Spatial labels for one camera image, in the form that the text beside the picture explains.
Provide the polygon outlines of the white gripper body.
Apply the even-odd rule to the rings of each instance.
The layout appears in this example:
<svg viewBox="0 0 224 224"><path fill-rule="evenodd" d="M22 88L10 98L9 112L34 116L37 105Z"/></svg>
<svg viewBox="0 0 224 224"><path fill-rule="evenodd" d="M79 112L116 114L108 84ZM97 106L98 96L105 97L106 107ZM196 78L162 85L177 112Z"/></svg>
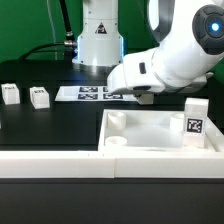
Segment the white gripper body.
<svg viewBox="0 0 224 224"><path fill-rule="evenodd" d="M127 54L107 78L112 94L160 93L165 85L152 70L152 53Z"/></svg>

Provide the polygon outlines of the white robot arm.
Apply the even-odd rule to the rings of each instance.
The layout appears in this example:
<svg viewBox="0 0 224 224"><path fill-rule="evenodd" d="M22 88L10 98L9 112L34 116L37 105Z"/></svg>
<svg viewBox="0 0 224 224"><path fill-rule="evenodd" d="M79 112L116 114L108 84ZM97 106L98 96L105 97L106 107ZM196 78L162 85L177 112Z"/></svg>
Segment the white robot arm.
<svg viewBox="0 0 224 224"><path fill-rule="evenodd" d="M147 0L158 46L125 54L118 32L118 0L83 0L83 31L73 63L110 67L108 90L156 94L202 88L224 58L224 0Z"/></svg>

